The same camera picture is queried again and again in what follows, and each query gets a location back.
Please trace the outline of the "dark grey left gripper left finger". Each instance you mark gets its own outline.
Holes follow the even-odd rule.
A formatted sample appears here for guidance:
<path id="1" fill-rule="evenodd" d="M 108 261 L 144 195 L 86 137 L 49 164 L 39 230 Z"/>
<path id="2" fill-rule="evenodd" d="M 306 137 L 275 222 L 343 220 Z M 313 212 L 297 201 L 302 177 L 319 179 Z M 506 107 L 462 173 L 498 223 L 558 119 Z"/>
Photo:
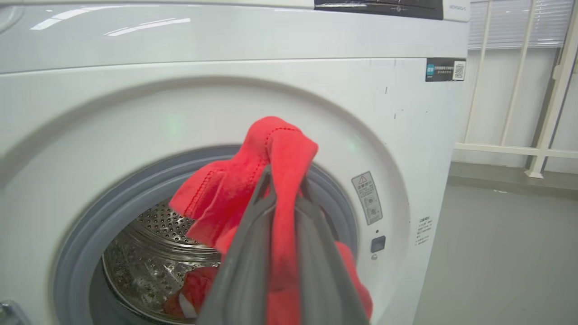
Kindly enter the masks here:
<path id="1" fill-rule="evenodd" d="M 277 205 L 266 166 L 196 325 L 266 325 L 272 221 Z"/>

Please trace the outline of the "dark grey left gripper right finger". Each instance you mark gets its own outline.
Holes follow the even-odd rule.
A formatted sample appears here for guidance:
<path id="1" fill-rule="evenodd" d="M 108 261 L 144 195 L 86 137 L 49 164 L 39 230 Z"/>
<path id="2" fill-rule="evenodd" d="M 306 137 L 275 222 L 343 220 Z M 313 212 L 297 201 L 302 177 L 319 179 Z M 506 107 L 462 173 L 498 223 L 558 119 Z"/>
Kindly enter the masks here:
<path id="1" fill-rule="evenodd" d="M 369 325 L 307 177 L 295 200 L 301 325 Z"/>

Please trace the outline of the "red cloth garment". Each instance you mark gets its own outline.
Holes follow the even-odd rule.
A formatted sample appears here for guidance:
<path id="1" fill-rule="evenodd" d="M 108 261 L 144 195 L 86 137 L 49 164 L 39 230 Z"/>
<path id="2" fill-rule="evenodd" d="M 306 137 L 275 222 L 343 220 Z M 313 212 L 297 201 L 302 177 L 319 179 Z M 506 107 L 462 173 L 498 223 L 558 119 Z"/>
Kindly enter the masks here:
<path id="1" fill-rule="evenodd" d="M 267 325 L 301 325 L 294 205 L 317 151 L 318 144 L 299 128 L 278 117 L 265 117 L 252 124 L 233 158 L 196 171 L 169 202 L 173 211 L 194 220 L 188 238 L 225 257 L 264 169 L 271 167 L 277 208 Z"/>

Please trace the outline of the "white front-load washing machine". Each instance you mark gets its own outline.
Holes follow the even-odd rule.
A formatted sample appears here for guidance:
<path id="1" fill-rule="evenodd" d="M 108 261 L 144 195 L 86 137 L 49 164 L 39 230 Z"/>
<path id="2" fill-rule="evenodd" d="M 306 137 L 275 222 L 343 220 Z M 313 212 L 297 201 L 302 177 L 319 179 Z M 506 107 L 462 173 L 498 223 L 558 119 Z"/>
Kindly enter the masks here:
<path id="1" fill-rule="evenodd" d="M 0 0 L 0 325 L 161 325 L 101 256 L 276 116 L 356 258 L 372 325 L 412 325 L 457 135 L 471 0 Z M 351 179 L 370 171 L 382 220 Z"/>

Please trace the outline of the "grey warning label sticker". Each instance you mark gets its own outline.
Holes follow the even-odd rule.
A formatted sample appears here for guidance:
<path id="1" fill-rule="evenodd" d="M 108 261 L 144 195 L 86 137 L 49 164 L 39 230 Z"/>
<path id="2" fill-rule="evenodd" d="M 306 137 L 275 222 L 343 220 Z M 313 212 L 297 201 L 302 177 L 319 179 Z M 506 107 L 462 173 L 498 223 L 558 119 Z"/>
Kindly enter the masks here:
<path id="1" fill-rule="evenodd" d="M 377 187 L 370 171 L 359 174 L 351 179 L 351 183 L 363 206 L 367 225 L 372 225 L 383 218 L 381 202 Z"/>

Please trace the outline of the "black QR code sticker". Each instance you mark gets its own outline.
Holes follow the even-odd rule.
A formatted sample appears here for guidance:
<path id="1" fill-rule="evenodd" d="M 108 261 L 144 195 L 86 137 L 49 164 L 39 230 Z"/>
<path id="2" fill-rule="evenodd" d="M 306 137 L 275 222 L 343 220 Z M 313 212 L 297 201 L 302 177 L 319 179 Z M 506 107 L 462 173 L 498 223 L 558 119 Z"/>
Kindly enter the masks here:
<path id="1" fill-rule="evenodd" d="M 466 58 L 427 58 L 426 82 L 463 82 Z"/>

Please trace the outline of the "white metal railing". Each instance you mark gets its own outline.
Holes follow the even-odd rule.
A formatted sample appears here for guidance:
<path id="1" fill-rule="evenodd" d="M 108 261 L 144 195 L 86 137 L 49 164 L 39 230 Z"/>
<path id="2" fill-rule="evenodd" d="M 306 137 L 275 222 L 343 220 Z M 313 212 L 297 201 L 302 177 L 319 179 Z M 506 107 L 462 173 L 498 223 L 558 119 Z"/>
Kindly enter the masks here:
<path id="1" fill-rule="evenodd" d="M 578 174 L 578 0 L 557 48 L 468 49 L 466 95 L 454 160 Z"/>

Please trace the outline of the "white window blind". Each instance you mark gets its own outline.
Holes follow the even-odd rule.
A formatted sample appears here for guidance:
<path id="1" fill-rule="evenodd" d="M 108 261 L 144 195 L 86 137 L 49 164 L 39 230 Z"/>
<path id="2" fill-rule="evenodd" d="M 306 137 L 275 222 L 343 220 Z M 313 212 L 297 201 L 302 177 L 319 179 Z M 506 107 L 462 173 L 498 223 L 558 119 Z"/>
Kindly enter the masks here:
<path id="1" fill-rule="evenodd" d="M 531 6 L 528 47 L 557 48 L 565 43 L 573 0 L 471 0 L 469 50 L 520 49 L 526 39 Z"/>

